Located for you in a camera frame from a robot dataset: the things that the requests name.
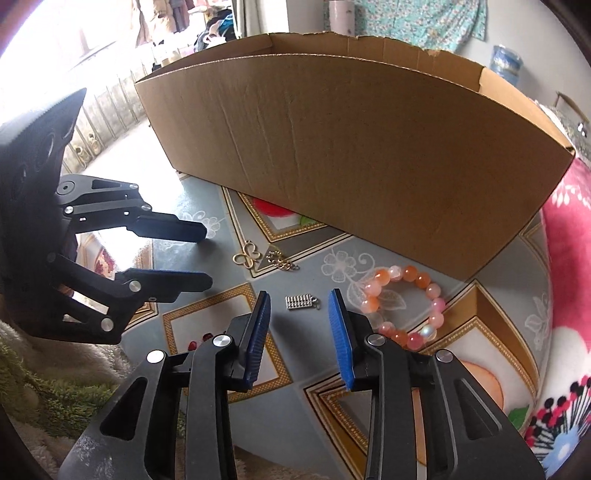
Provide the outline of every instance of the blue jar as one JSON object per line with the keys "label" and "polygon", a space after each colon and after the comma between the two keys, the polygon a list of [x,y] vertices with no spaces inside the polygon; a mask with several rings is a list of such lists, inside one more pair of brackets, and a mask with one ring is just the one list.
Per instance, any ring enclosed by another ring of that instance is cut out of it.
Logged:
{"label": "blue jar", "polygon": [[519,80],[519,70],[522,65],[523,60],[516,52],[503,45],[495,45],[492,51],[491,70],[515,87]]}

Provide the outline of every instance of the floral fabric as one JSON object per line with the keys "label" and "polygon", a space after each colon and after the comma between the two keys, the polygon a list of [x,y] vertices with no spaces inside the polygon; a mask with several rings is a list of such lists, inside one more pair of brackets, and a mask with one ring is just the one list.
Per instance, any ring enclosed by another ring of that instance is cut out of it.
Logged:
{"label": "floral fabric", "polygon": [[542,211],[553,286],[552,344],[525,441],[551,476],[591,420],[591,170],[580,158]]}
{"label": "floral fabric", "polygon": [[487,15],[486,0],[355,0],[355,34],[455,52],[471,36],[485,39]]}

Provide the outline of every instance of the beaded bracelet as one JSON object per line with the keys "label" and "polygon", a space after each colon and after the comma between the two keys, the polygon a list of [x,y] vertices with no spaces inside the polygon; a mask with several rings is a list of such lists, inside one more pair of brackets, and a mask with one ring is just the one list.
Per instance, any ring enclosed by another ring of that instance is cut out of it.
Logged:
{"label": "beaded bracelet", "polygon": [[439,296],[441,288],[436,283],[431,282],[431,277],[426,272],[419,272],[416,267],[408,265],[404,270],[397,265],[389,269],[379,268],[374,277],[362,285],[365,293],[365,300],[361,303],[363,313],[377,312],[379,309],[379,295],[382,293],[382,287],[385,287],[391,281],[397,282],[404,280],[414,282],[420,289],[424,290],[427,298],[431,300],[431,313],[429,320],[418,332],[407,334],[404,330],[394,328],[391,322],[384,322],[378,328],[378,333],[391,338],[402,347],[416,352],[420,350],[427,342],[435,340],[437,329],[443,325],[443,310],[445,301]]}

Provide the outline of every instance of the cardboard box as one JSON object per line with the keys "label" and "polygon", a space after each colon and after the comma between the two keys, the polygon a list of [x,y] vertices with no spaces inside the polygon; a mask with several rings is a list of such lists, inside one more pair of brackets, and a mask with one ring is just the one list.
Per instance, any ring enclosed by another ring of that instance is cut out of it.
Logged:
{"label": "cardboard box", "polygon": [[258,35],[174,62],[137,91],[174,168],[461,280],[531,219],[573,157],[492,71],[386,38]]}

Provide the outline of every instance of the wall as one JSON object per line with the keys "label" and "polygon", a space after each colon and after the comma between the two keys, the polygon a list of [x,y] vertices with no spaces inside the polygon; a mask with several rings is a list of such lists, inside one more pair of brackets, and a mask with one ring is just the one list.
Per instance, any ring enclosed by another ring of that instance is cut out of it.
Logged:
{"label": "wall", "polygon": [[[287,0],[290,31],[321,31],[322,3]],[[554,14],[540,0],[488,0],[488,7],[486,42],[473,38],[458,53],[488,65],[492,47],[503,44],[524,59],[522,92],[550,104],[560,90],[591,116],[591,67]]]}
{"label": "wall", "polygon": [[261,32],[289,32],[287,4],[284,0],[256,0]]}
{"label": "wall", "polygon": [[285,0],[290,32],[309,33],[324,30],[323,0]]}

